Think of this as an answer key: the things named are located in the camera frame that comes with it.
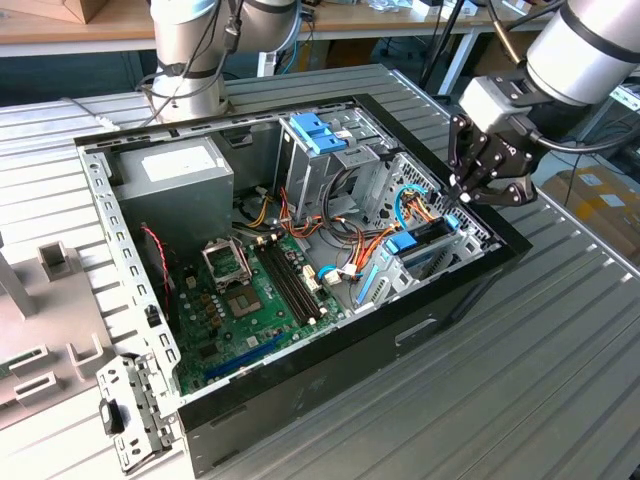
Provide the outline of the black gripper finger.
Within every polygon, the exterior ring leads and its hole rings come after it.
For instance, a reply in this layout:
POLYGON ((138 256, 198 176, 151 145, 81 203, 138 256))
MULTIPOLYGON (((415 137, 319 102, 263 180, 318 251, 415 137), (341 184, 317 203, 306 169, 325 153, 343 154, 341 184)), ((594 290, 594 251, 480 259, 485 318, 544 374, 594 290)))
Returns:
POLYGON ((513 178, 491 175, 470 179, 463 183, 459 196, 461 202, 491 206, 523 206, 534 202, 538 192, 529 173, 513 178))
POLYGON ((488 198, 490 136, 479 129, 466 115, 451 117, 446 163, 451 170, 450 198, 488 198))

